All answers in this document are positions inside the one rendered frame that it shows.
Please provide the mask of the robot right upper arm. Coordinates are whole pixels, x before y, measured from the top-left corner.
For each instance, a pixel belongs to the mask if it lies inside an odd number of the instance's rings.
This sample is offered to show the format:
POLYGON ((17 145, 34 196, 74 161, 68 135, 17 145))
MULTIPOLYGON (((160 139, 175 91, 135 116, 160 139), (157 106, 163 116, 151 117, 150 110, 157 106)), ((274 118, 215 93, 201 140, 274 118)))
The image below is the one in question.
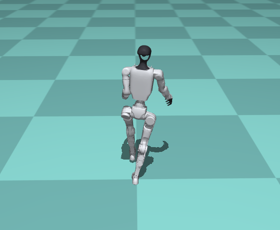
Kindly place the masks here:
POLYGON ((154 69, 153 70, 153 74, 154 74, 154 78, 157 80, 157 84, 158 84, 158 91, 160 93, 164 93, 164 89, 165 89, 165 81, 164 81, 164 76, 163 76, 163 71, 160 69, 154 69))

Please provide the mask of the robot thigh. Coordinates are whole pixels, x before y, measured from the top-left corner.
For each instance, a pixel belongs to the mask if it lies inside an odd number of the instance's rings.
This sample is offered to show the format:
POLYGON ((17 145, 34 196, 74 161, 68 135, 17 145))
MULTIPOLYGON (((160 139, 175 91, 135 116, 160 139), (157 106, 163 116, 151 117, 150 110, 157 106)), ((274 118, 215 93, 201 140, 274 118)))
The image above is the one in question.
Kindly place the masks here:
POLYGON ((141 141, 138 146, 138 152, 140 152, 140 154, 144 154, 145 152, 146 145, 148 145, 150 135, 155 125, 155 121, 156 121, 156 115, 154 113, 146 111, 141 141))
POLYGON ((126 128, 128 128, 128 136, 132 137, 135 134, 135 128, 133 127, 133 118, 131 118, 131 107, 124 106, 121 112, 121 117, 126 123, 126 128))

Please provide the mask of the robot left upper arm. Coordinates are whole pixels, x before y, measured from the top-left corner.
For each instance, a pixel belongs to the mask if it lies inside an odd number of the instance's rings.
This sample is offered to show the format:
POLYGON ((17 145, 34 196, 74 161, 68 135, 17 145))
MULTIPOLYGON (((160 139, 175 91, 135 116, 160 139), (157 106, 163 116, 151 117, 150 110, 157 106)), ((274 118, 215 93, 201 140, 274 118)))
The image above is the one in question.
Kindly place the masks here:
POLYGON ((130 70, 132 67, 124 67, 122 69, 122 81, 123 81, 123 86, 124 86, 124 95, 130 95, 130 70))

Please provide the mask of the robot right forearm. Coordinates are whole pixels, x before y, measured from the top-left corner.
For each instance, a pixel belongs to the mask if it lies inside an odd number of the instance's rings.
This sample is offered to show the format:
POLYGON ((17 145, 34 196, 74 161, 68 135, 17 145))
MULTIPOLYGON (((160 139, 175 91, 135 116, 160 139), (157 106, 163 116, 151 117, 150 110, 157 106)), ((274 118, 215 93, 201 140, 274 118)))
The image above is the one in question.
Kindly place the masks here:
POLYGON ((166 86, 164 89, 164 93, 162 95, 165 97, 166 100, 172 99, 172 95, 168 91, 168 87, 166 86))

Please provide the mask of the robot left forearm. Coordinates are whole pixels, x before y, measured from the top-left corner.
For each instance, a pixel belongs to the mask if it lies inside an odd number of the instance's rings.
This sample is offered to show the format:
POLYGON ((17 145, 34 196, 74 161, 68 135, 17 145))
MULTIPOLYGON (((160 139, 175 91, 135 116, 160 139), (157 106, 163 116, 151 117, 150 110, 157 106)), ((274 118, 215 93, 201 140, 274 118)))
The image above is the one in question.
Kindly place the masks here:
POLYGON ((124 89, 123 89, 123 91, 122 91, 122 99, 127 99, 129 97, 129 95, 124 95, 124 89))

